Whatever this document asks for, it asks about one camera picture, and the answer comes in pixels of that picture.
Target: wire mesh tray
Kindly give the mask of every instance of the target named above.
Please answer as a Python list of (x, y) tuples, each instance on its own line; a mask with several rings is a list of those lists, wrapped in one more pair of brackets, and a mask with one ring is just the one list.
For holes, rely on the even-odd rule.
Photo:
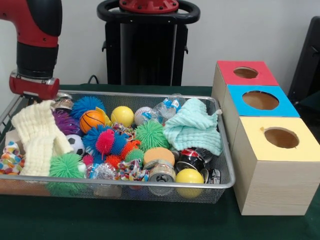
[[(133, 94), (118, 92), (61, 91), (72, 95), (76, 101), (83, 96), (99, 98), (107, 109), (107, 115), (118, 106), (128, 106), (135, 112), (137, 109), (154, 107), (167, 95)], [(219, 108), (211, 97), (184, 96), (186, 99), (198, 98), (206, 104), (207, 113), (212, 115)], [(0, 116), (0, 150), (5, 147), (6, 133), (13, 129), (11, 118), (27, 106), (27, 100), (16, 96)], [(38, 177), (22, 175), (0, 175), (0, 194), (29, 195), (51, 197), (104, 198), (122, 200), (145, 200), (161, 202), (188, 202), (215, 204), (235, 183), (235, 174), (228, 147), (222, 117), (218, 117), (218, 130), (222, 137), (223, 152), (215, 156), (206, 168), (218, 169), (221, 172), (220, 184), (194, 184), (176, 182), (139, 182), (122, 180), (95, 180), (60, 177)]]

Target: stacked boxes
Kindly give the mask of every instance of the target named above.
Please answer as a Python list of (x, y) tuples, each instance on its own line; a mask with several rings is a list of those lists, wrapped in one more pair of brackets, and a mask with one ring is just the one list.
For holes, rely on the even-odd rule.
[(320, 146), (264, 62), (218, 61), (219, 101), (242, 215), (304, 215), (320, 182)]

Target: white wall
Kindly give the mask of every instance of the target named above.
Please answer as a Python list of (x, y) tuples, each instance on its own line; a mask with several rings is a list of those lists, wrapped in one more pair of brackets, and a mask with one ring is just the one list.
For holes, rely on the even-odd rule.
[[(98, 19), (102, 0), (62, 0), (63, 26), (54, 75), (63, 84), (82, 84), (91, 74), (107, 83), (101, 52), (105, 23)], [(201, 9), (200, 21), (188, 26), (189, 54), (182, 84), (211, 86), (217, 60), (262, 60), (281, 87), (289, 90), (310, 20), (319, 0), (190, 0)], [(0, 112), (12, 98), (8, 76), (16, 67), (16, 33), (0, 21)]]

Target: green tablecloth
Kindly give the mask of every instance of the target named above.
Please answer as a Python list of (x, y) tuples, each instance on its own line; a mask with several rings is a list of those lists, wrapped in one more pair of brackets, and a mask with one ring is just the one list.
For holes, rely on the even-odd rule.
[[(63, 85), (65, 90), (210, 96), (210, 87)], [(232, 189), (217, 204), (0, 195), (1, 238), (44, 240), (320, 239), (320, 190), (305, 216), (241, 216)]]

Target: orange spiky ball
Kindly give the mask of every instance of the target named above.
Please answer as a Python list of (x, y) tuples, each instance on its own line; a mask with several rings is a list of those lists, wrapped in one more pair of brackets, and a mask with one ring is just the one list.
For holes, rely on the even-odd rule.
[(105, 163), (106, 164), (111, 164), (112, 166), (115, 167), (115, 169), (118, 169), (118, 163), (120, 163), (122, 161), (120, 156), (117, 155), (109, 155), (106, 157), (105, 159)]
[(133, 149), (138, 149), (139, 145), (140, 145), (140, 141), (139, 140), (133, 140), (133, 141), (128, 141), (127, 144), (124, 146), (122, 152), (121, 152), (121, 159), (125, 159), (127, 154), (133, 150)]

